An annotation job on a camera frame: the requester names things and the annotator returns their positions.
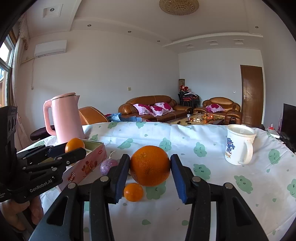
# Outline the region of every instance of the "ceiling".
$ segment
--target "ceiling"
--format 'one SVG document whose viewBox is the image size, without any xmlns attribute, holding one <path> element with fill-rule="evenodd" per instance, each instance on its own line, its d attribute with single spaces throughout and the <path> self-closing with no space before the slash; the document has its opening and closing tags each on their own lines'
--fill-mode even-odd
<svg viewBox="0 0 296 241">
<path fill-rule="evenodd" d="M 256 6 L 263 4 L 261 0 L 199 3 L 193 14 L 174 16 L 160 9 L 159 0 L 38 0 L 27 11 L 28 27 L 31 37 L 74 29 L 118 32 L 179 53 L 214 47 L 257 48 L 263 25 L 262 13 Z M 229 33 L 240 33 L 241 37 L 229 37 Z M 243 39 L 244 44 L 234 44 L 234 39 Z M 220 43 L 210 45 L 211 40 Z M 187 44 L 193 44 L 193 48 L 187 48 Z"/>
</svg>

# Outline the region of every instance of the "tangerine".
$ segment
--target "tangerine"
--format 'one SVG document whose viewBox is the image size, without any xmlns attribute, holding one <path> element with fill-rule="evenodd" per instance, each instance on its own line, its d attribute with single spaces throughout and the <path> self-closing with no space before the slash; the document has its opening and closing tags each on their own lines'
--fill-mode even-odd
<svg viewBox="0 0 296 241">
<path fill-rule="evenodd" d="M 143 197 L 144 191 L 138 183 L 130 183 L 124 188 L 123 195 L 126 200 L 130 202 L 137 202 Z"/>
<path fill-rule="evenodd" d="M 170 159 L 157 146 L 143 146 L 131 157 L 131 176 L 142 186 L 153 187 L 163 183 L 170 175 Z"/>
<path fill-rule="evenodd" d="M 83 142 L 83 140 L 80 140 L 79 138 L 73 138 L 71 139 L 70 141 L 68 141 L 68 143 L 66 144 L 66 147 L 65 147 L 65 152 L 69 152 L 69 151 L 73 151 L 75 149 L 78 149 L 78 148 L 85 148 L 85 144 Z"/>
</svg>

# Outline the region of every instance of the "silver bolt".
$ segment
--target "silver bolt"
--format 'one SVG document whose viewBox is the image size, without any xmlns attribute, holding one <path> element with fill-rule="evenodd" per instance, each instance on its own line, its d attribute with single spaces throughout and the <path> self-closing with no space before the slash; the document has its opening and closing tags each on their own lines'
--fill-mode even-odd
<svg viewBox="0 0 296 241">
<path fill-rule="evenodd" d="M 100 181 L 101 182 L 106 182 L 108 180 L 109 180 L 109 177 L 108 176 L 102 176 L 102 177 L 100 177 Z"/>
<path fill-rule="evenodd" d="M 68 184 L 68 188 L 69 188 L 69 189 L 73 189 L 75 186 L 76 186 L 75 183 L 69 183 L 69 184 Z"/>
<path fill-rule="evenodd" d="M 227 189 L 232 189 L 233 188 L 233 185 L 231 183 L 225 183 L 225 187 Z"/>
<path fill-rule="evenodd" d="M 195 183 L 199 183 L 201 181 L 200 177 L 194 176 L 192 178 L 192 181 L 194 181 Z"/>
</svg>

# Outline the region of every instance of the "pink floral pillow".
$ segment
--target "pink floral pillow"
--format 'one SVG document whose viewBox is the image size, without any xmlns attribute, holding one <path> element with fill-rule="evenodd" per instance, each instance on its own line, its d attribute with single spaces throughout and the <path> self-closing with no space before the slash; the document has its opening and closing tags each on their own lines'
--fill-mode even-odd
<svg viewBox="0 0 296 241">
<path fill-rule="evenodd" d="M 206 109 L 208 112 L 213 112 L 213 113 L 215 113 L 217 111 L 224 111 L 224 109 L 218 104 L 208 105 L 208 106 L 206 106 Z"/>
<path fill-rule="evenodd" d="M 174 111 L 173 108 L 167 102 L 160 102 L 156 103 L 155 105 L 167 110 L 167 113 Z"/>
<path fill-rule="evenodd" d="M 150 109 L 150 106 L 144 105 L 144 104 L 134 104 L 133 105 L 139 112 L 139 115 L 153 115 L 152 110 Z"/>
<path fill-rule="evenodd" d="M 163 109 L 157 105 L 150 106 L 150 108 L 151 108 L 154 116 L 161 116 L 161 115 L 164 115 L 169 112 L 168 110 Z"/>
</svg>

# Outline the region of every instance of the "ceiling lamp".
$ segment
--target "ceiling lamp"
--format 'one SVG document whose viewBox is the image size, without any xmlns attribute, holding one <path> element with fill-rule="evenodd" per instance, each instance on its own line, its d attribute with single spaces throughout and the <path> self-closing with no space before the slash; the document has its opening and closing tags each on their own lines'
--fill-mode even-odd
<svg viewBox="0 0 296 241">
<path fill-rule="evenodd" d="M 171 15 L 188 15 L 194 13 L 200 4 L 198 0 L 160 0 L 159 6 Z"/>
</svg>

